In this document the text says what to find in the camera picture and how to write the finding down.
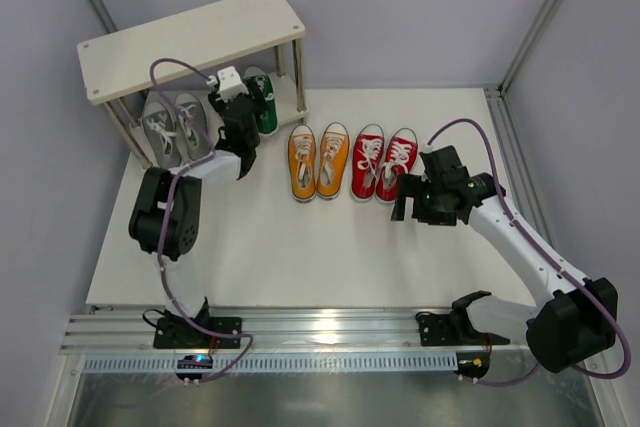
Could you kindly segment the orange canvas sneaker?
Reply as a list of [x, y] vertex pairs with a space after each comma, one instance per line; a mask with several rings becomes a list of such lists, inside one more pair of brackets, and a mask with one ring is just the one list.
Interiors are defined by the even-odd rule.
[[316, 195], [316, 141], [307, 125], [296, 126], [287, 142], [287, 160], [294, 199], [305, 203]]
[[346, 127], [340, 122], [328, 125], [321, 138], [317, 181], [317, 193], [322, 199], [331, 200], [339, 195], [349, 151], [350, 137]]

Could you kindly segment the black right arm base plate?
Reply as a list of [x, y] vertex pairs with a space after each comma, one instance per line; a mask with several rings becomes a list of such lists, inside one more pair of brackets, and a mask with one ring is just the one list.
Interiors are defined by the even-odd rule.
[[462, 344], [450, 314], [423, 311], [415, 315], [415, 320], [418, 324], [422, 347], [448, 347]]

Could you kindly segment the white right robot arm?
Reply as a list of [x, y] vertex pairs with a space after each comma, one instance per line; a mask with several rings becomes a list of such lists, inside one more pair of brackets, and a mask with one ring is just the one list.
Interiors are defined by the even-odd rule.
[[623, 340], [618, 293], [605, 279], [590, 279], [564, 260], [521, 216], [496, 171], [471, 175], [456, 149], [423, 152], [421, 175], [402, 174], [392, 220], [411, 217], [431, 226], [463, 223], [486, 240], [528, 289], [533, 305], [477, 291], [451, 305], [450, 322], [469, 341], [493, 334], [525, 343], [536, 361], [559, 373]]

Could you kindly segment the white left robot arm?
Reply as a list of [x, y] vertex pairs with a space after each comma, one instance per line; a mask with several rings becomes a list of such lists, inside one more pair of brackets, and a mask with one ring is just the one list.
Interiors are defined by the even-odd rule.
[[210, 79], [209, 102], [220, 116], [218, 140], [204, 135], [204, 155], [182, 167], [148, 169], [129, 221], [129, 235], [155, 256], [166, 297], [164, 332], [170, 328], [213, 335], [206, 294], [188, 254], [200, 225], [203, 180], [229, 183], [245, 177], [257, 158], [257, 119], [268, 110], [253, 80]]

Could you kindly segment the red canvas sneaker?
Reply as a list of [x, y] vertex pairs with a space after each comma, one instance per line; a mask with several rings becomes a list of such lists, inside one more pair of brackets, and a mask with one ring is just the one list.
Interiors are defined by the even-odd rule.
[[399, 129], [387, 146], [375, 195], [383, 203], [395, 201], [401, 175], [410, 174], [418, 155], [418, 139], [410, 128]]
[[374, 195], [384, 145], [384, 132], [378, 124], [366, 125], [356, 137], [352, 149], [351, 193], [357, 201], [369, 201]]

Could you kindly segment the grey canvas sneaker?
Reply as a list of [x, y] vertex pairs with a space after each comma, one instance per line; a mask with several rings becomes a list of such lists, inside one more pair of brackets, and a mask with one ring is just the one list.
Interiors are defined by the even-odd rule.
[[202, 103], [190, 93], [178, 94], [175, 103], [186, 147], [186, 162], [192, 163], [206, 157], [211, 151], [206, 113]]
[[177, 130], [169, 110], [160, 102], [147, 104], [142, 113], [144, 135], [160, 168], [170, 170], [182, 164]]

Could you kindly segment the green canvas sneaker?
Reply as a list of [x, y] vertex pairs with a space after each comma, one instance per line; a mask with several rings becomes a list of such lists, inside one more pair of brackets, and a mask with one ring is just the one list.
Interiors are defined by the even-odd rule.
[[274, 134], [278, 129], [278, 117], [271, 78], [262, 68], [249, 66], [244, 71], [244, 79], [257, 84], [266, 102], [266, 111], [257, 118], [259, 132], [265, 136]]

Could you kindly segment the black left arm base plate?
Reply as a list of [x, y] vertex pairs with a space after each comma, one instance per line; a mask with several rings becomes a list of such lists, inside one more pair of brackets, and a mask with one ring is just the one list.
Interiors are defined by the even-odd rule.
[[[238, 335], [242, 332], [241, 317], [212, 317], [207, 330]], [[157, 321], [153, 348], [158, 350], [210, 349], [230, 350], [240, 347], [239, 338], [212, 337], [194, 329], [183, 318], [161, 317]]]

